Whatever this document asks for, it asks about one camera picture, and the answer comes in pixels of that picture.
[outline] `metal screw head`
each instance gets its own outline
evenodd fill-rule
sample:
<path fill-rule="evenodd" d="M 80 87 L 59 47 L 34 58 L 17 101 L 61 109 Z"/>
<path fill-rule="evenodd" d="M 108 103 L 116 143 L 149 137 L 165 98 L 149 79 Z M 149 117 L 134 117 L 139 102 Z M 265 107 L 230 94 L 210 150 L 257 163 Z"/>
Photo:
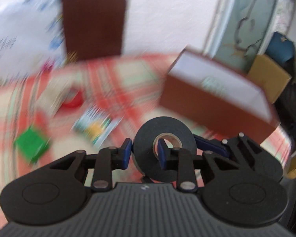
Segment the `metal screw head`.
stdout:
<path fill-rule="evenodd" d="M 189 182 L 189 181 L 185 181 L 185 182 L 182 182 L 180 184 L 180 187 L 183 190 L 193 190 L 196 187 L 196 185 L 195 185 L 195 183 L 192 183 L 192 182 Z"/>
<path fill-rule="evenodd" d="M 104 180 L 97 180 L 93 183 L 93 187 L 95 187 L 97 189 L 105 189 L 108 186 L 109 186 L 109 183 Z"/>

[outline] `brown box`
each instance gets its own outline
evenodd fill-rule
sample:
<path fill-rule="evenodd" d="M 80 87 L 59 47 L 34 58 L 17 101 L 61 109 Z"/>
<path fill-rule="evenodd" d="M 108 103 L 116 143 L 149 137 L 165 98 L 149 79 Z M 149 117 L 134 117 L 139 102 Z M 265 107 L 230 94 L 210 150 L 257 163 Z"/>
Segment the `brown box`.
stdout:
<path fill-rule="evenodd" d="M 62 0 L 68 62 L 120 55 L 126 0 Z"/>
<path fill-rule="evenodd" d="M 201 87 L 208 77 L 222 87 L 219 96 Z M 257 143 L 279 125 L 273 105 L 259 86 L 228 66 L 190 49 L 183 50 L 173 63 L 160 105 L 226 137 L 243 132 Z"/>
<path fill-rule="evenodd" d="M 274 103 L 292 77 L 269 56 L 257 55 L 248 78 L 262 87 L 269 102 Z"/>

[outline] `roll of black tape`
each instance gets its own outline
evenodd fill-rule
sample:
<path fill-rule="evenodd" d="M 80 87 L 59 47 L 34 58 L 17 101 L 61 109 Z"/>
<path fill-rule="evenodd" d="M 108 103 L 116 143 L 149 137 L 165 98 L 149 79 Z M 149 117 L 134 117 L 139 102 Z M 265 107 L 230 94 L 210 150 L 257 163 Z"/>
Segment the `roll of black tape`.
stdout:
<path fill-rule="evenodd" d="M 138 170 L 151 179 L 170 183 L 176 181 L 177 172 L 161 169 L 155 151 L 160 138 L 170 141 L 173 147 L 185 148 L 192 154 L 196 154 L 196 142 L 187 126 L 175 118 L 153 118 L 138 130 L 133 143 L 133 155 Z"/>

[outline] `checkered tablecloth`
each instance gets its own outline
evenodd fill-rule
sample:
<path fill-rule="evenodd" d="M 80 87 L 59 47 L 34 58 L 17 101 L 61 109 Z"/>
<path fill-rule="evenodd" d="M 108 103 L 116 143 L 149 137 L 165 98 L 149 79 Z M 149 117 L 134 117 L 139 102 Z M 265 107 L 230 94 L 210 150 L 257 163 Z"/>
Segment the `checkered tablecloth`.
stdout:
<path fill-rule="evenodd" d="M 103 146 L 119 146 L 125 138 L 134 138 L 141 125 L 156 116 L 173 116 L 182 120 L 193 133 L 221 139 L 221 136 L 205 127 L 157 106 L 163 81 L 175 58 L 176 55 L 142 55 L 136 58 L 98 59 L 45 72 L 23 83 L 10 84 L 0 89 L 0 192 L 17 177 L 79 149 L 80 142 L 73 141 L 75 133 L 71 127 L 92 103 L 124 116 Z M 54 118 L 47 118 L 36 110 L 35 101 L 53 78 L 74 79 L 85 89 L 86 102 L 82 108 L 71 112 L 59 111 Z M 53 143 L 36 165 L 26 163 L 12 145 L 15 138 L 32 124 L 51 137 Z M 262 146 L 285 164 L 290 141 L 280 127 Z M 86 150 L 88 153 L 96 152 L 91 146 Z M 132 160 L 127 170 L 113 172 L 115 182 L 139 182 L 140 177 Z M 5 223 L 0 209 L 0 228 Z"/>

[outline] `cardboard box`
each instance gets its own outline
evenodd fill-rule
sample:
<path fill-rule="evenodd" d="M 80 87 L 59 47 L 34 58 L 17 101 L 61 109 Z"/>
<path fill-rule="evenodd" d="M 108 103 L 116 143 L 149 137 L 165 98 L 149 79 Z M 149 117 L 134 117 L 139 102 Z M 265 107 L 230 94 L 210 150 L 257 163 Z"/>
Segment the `cardboard box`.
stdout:
<path fill-rule="evenodd" d="M 291 76 L 267 55 L 257 55 L 248 78 L 262 87 L 270 103 L 274 103 L 291 80 Z"/>
<path fill-rule="evenodd" d="M 201 86 L 208 77 L 223 87 L 219 95 Z M 183 50 L 173 63 L 160 105 L 226 137 L 243 132 L 259 144 L 279 125 L 273 105 L 259 86 L 190 49 Z"/>

